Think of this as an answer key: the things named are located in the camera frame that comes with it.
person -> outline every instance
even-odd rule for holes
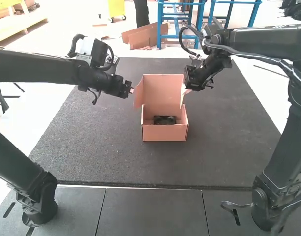
[[[134,0],[134,5],[136,11],[136,26],[141,27],[148,25],[150,21],[147,0]]]

cable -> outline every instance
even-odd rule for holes
[[[188,30],[188,29],[191,30],[199,38],[200,44],[202,44],[202,40],[204,39],[203,36],[200,35],[200,33],[196,30],[196,28],[189,26],[189,25],[185,25],[180,29],[179,35],[178,35],[179,44],[186,52],[190,53],[191,55],[196,56],[197,54],[195,52],[189,50],[188,48],[186,48],[182,42],[182,34],[185,30]]]
[[[240,52],[237,51],[229,46],[225,46],[225,45],[216,45],[216,44],[212,44],[211,40],[209,39],[204,39],[203,43],[210,47],[210,48],[215,48],[215,49],[221,49],[221,50],[225,50],[227,52],[229,52],[232,55],[236,55],[238,57],[243,57],[243,58],[249,58],[249,59],[256,59],[256,60],[260,60],[263,61],[267,64],[271,64],[271,65],[279,65],[281,59],[275,59],[275,58],[269,58],[266,57],[264,55],[261,54],[257,54],[257,53],[244,53],[244,52]]]
[[[247,208],[247,207],[253,207],[255,206],[254,203],[249,203],[249,204],[243,204],[243,205],[239,205],[237,203],[232,203],[230,201],[222,201],[220,203],[220,207],[223,208],[224,210],[228,211],[229,213],[231,213],[234,217],[235,217],[235,213],[233,212],[233,210],[229,209],[228,207],[236,207],[236,208]]]
[[[102,67],[97,67],[99,68],[100,70],[102,71],[106,71],[106,70],[109,70],[111,68],[111,66],[113,65],[113,59],[114,59],[114,54],[113,54],[113,51],[112,51],[112,48],[107,44],[107,47],[110,51],[110,54],[111,54],[111,63],[109,63],[108,65],[106,66],[102,66]]]

robotic arm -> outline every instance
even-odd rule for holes
[[[82,44],[76,53],[76,43]],[[127,98],[130,81],[116,75],[119,58],[112,49],[95,38],[76,35],[69,57],[55,57],[6,50],[0,47],[0,82],[49,82],[77,85],[80,91],[101,92]],[[57,179],[32,162],[0,133],[0,178],[14,189],[22,204],[22,221],[37,227],[49,222],[57,212],[54,200]]]
[[[82,46],[76,53],[78,41]],[[78,34],[68,56],[22,53],[0,47],[0,82],[71,84],[78,85],[81,91],[93,89],[98,95],[103,91],[120,98],[129,96],[132,83],[123,83],[123,77],[115,74],[119,58],[104,42]]]
[[[207,58],[188,50],[182,43],[182,32],[192,30],[200,39]],[[301,25],[259,28],[222,29],[219,24],[206,25],[201,32],[186,26],[181,28],[179,42],[194,56],[192,65],[184,71],[184,83],[193,91],[214,86],[214,76],[224,68],[231,68],[230,55],[257,59],[277,65],[289,77],[288,94],[292,106],[284,132],[272,158],[253,183],[252,203],[227,206],[252,207],[255,224],[277,235],[287,217],[301,204]],[[283,59],[293,61],[290,65]]]

blue metal rack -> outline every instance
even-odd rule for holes
[[[255,0],[255,1],[235,1],[235,0],[219,1],[219,0],[211,0],[211,7],[210,7],[209,16],[208,17],[203,17],[203,18],[208,18],[208,24],[209,25],[212,24],[212,21],[213,21],[213,15],[214,15],[214,9],[215,9],[216,3],[230,4],[227,16],[216,16],[217,19],[226,20],[226,23],[225,23],[225,26],[224,26],[225,28],[228,27],[231,12],[233,10],[234,4],[253,4],[254,5],[253,10],[252,10],[250,20],[249,20],[249,23],[248,23],[248,27],[252,27],[253,23],[254,23],[254,19],[257,15],[257,12],[258,12],[258,9],[259,9],[259,5],[262,3],[262,1],[261,0]]]
[[[229,9],[227,16],[216,16],[214,17],[214,9],[216,3],[226,3],[229,4]],[[178,38],[179,34],[179,24],[178,20],[187,20],[188,24],[191,25],[192,21],[192,11],[193,11],[193,5],[198,5],[198,16],[196,19],[196,28],[197,30],[200,30],[202,27],[202,21],[203,19],[208,20],[208,24],[212,24],[212,22],[217,22],[217,19],[221,20],[226,20],[225,23],[225,28],[228,27],[231,12],[233,10],[234,4],[253,4],[253,10],[250,16],[250,20],[248,23],[248,27],[252,27],[255,17],[257,15],[259,5],[262,3],[261,0],[255,0],[255,1],[235,1],[235,0],[230,0],[230,1],[224,1],[224,0],[211,0],[211,7],[210,7],[210,12],[208,16],[203,16],[204,12],[204,5],[205,5],[205,0],[199,0],[198,3],[194,3],[194,0],[191,0],[190,2],[164,2],[164,0],[158,0],[158,31],[157,31],[157,47],[161,49],[161,40],[163,38]],[[164,5],[172,5],[174,13],[164,13]],[[186,13],[184,11],[185,7],[183,7],[182,12],[177,12],[176,5],[190,5],[189,13]],[[175,23],[175,29],[176,29],[176,34],[171,34],[171,35],[161,35],[161,24],[163,23],[164,20],[174,20]],[[183,39],[194,39],[195,44],[194,48],[198,48],[198,38],[194,35],[183,35]]]
[[[202,17],[203,17],[203,10],[204,10],[205,0],[199,0],[199,2],[194,3],[194,0],[190,2],[164,2],[164,0],[158,0],[158,27],[157,27],[157,47],[161,49],[161,40],[163,38],[178,38],[179,34],[179,24],[178,20],[187,20],[188,25],[191,25],[192,21],[192,10],[193,5],[198,5],[198,19],[196,23],[197,30],[201,29],[202,26]],[[164,5],[172,5],[174,13],[164,13]],[[182,5],[183,10],[182,12],[177,12],[176,5]],[[184,12],[184,6],[190,5],[189,13]],[[161,35],[161,24],[164,20],[174,20],[176,34],[171,35]],[[194,48],[198,48],[198,38],[194,35],[183,35],[182,38],[184,39],[194,39],[195,44]]]

cardboard box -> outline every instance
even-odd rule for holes
[[[188,117],[183,98],[183,74],[143,75],[134,88],[134,107],[142,107],[143,141],[185,141]],[[176,116],[177,124],[154,125],[154,116]]]
[[[161,25],[161,34],[168,34],[170,23],[165,22]],[[152,23],[146,26],[138,27],[133,30],[122,33],[123,42],[130,44],[130,49],[139,49],[146,46],[152,47],[157,45],[158,23]]]

